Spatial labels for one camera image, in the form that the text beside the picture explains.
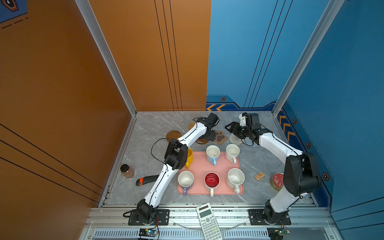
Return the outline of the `aluminium frame post right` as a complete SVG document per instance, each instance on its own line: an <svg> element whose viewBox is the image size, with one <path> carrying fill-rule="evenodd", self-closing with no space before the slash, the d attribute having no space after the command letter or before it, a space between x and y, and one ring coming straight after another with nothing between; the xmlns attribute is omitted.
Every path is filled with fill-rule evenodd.
<svg viewBox="0 0 384 240"><path fill-rule="evenodd" d="M312 56L317 50L319 44L327 33L329 27L331 26L344 2L344 0L329 1L281 94L279 95L278 100L276 101L276 104L272 110L272 115L274 117L276 117L280 110L283 108L284 103L287 101L289 95L300 79L302 73L310 62Z"/></svg>

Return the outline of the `yellow mug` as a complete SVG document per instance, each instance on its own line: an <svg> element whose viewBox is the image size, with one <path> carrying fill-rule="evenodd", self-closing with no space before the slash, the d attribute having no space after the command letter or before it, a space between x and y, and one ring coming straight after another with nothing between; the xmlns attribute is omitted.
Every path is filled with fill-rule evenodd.
<svg viewBox="0 0 384 240"><path fill-rule="evenodd" d="M193 162L193 150L191 148L188 149L188 157L187 157L187 162L186 162L186 168L189 169L192 162Z"/></svg>

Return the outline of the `rattan woven round coaster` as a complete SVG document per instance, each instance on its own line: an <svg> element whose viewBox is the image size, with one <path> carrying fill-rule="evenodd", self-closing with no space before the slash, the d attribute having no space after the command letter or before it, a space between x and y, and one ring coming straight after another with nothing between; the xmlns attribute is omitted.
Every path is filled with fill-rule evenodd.
<svg viewBox="0 0 384 240"><path fill-rule="evenodd" d="M195 126L196 122L192 122L188 125L188 129L191 130Z"/></svg>

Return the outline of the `cork paw print coaster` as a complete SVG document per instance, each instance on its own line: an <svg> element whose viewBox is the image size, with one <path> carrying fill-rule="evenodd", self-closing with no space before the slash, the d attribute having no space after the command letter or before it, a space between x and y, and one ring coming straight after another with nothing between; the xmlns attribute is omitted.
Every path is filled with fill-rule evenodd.
<svg viewBox="0 0 384 240"><path fill-rule="evenodd" d="M223 145L228 140L228 137L225 135L225 132L223 131L215 131L215 132L216 132L216 136L215 136L214 142L219 145Z"/></svg>

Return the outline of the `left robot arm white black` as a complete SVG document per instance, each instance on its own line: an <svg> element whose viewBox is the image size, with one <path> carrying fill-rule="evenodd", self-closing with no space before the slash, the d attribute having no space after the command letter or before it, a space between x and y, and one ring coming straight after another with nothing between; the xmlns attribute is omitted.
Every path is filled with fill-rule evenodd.
<svg viewBox="0 0 384 240"><path fill-rule="evenodd" d="M174 175L186 165L192 144L200 138L214 141L216 132L213 128L219 121L219 117L213 113L208 117L199 117L192 129L178 139L170 139L160 175L149 193L137 204L137 213L145 224L151 224L156 219L156 210L162 196Z"/></svg>

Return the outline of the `aluminium front rail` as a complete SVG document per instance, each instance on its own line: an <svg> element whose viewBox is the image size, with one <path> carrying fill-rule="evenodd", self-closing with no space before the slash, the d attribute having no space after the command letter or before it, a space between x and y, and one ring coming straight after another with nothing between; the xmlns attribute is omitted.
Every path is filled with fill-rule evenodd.
<svg viewBox="0 0 384 240"><path fill-rule="evenodd" d="M91 210L81 240L341 240L325 208L293 207L269 225L261 205L165 205L149 224L127 208Z"/></svg>

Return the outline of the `plain brown wooden coaster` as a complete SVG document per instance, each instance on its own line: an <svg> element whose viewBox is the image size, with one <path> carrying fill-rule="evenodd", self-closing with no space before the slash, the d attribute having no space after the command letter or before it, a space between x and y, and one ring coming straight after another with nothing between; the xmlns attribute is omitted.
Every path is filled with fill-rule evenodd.
<svg viewBox="0 0 384 240"><path fill-rule="evenodd" d="M168 142L170 142L171 139L178 139L182 136L182 134L179 131L170 131L166 135L166 139Z"/></svg>

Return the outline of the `aluminium frame post left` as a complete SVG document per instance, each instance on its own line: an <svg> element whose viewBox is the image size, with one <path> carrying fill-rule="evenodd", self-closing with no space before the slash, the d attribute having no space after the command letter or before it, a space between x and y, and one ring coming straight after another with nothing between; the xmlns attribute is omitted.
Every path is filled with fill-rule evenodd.
<svg viewBox="0 0 384 240"><path fill-rule="evenodd" d="M75 0L83 19L85 20L88 29L90 30L92 37L101 53L106 66L108 67L111 76L130 112L133 117L137 115L137 109L133 103L131 95L127 89L118 65L114 59L114 56L110 50L107 40L103 34L103 31L99 25L96 15L91 7L89 1L86 0Z"/></svg>

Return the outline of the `glossy brown wooden coaster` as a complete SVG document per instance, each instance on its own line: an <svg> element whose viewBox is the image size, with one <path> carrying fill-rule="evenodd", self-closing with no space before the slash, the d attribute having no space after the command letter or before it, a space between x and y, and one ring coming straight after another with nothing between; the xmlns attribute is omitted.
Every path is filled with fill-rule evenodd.
<svg viewBox="0 0 384 240"><path fill-rule="evenodd" d="M196 140L196 143L198 143L199 145L205 145L209 142L208 139L204 139L204 138L199 138Z"/></svg>

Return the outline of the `multicolour woven round coaster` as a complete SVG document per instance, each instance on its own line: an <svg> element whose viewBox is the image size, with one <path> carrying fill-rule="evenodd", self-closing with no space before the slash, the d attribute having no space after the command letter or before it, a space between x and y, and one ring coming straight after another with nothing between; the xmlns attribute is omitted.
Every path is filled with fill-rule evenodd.
<svg viewBox="0 0 384 240"><path fill-rule="evenodd" d="M233 133L230 135L229 140L232 144L237 145L237 146L241 145L243 143L242 139L236 137Z"/></svg>

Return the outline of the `red round tin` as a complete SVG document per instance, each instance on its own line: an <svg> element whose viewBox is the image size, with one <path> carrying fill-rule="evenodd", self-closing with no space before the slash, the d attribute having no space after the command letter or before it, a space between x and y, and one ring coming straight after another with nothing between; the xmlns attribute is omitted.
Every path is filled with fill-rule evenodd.
<svg viewBox="0 0 384 240"><path fill-rule="evenodd" d="M284 186L284 174L283 173L275 173L270 178L270 184L272 188L276 191L280 191Z"/></svg>

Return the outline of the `pink tray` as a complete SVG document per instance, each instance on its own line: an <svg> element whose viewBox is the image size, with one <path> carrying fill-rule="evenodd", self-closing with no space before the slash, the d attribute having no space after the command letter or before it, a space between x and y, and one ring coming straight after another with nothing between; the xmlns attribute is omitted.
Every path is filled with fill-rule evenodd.
<svg viewBox="0 0 384 240"><path fill-rule="evenodd" d="M179 170L179 174L183 171L189 171L194 175L194 182L192 187L187 190L187 195L210 195L205 189L204 177L207 173L213 172L220 177L220 184L218 189L214 192L215 195L236 195L235 190L227 185L228 172L233 169L241 169L240 159L237 157L237 163L233 164L228 161L225 156L225 152L221 152L217 165L209 163L205 152L194 152L193 162L187 169L183 167Z"/></svg>

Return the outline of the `aluminium frame post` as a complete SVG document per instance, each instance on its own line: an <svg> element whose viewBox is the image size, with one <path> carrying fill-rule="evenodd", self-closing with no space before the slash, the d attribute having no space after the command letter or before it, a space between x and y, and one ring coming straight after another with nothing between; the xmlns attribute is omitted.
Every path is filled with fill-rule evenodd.
<svg viewBox="0 0 384 240"><path fill-rule="evenodd" d="M344 2L344 0L329 1L281 94L279 95L278 100L276 101L276 104L272 110L272 115L274 117L276 117L280 110L283 108L284 103L287 101L289 95L300 79L302 73L310 62L312 56L317 50L319 44L327 33L329 27L331 26Z"/></svg>
<svg viewBox="0 0 384 240"><path fill-rule="evenodd" d="M75 0L83 19L85 20L88 29L90 30L92 37L101 53L106 66L108 67L111 76L130 112L133 117L137 115L137 109L133 103L131 95L127 89L118 65L114 59L114 56L110 50L107 40L103 34L103 31L99 25L96 15L91 7L89 1L86 0Z"/></svg>

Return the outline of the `white calculator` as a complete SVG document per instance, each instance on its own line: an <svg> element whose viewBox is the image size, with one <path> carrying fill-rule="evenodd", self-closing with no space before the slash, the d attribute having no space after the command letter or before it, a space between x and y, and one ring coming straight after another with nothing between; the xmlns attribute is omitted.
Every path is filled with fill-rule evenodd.
<svg viewBox="0 0 384 240"><path fill-rule="evenodd" d="M205 240L223 240L223 235L210 203L198 206L196 211Z"/></svg>

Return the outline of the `circuit board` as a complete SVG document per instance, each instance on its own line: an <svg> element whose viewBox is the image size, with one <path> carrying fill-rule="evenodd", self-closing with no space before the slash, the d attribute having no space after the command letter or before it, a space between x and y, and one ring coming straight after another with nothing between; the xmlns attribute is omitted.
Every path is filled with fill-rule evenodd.
<svg viewBox="0 0 384 240"><path fill-rule="evenodd" d="M154 240L159 238L159 231L155 229L140 229L138 238L144 240Z"/></svg>
<svg viewBox="0 0 384 240"><path fill-rule="evenodd" d="M267 229L267 231L271 240L283 240L284 236L289 235L291 233L291 231L286 228Z"/></svg>

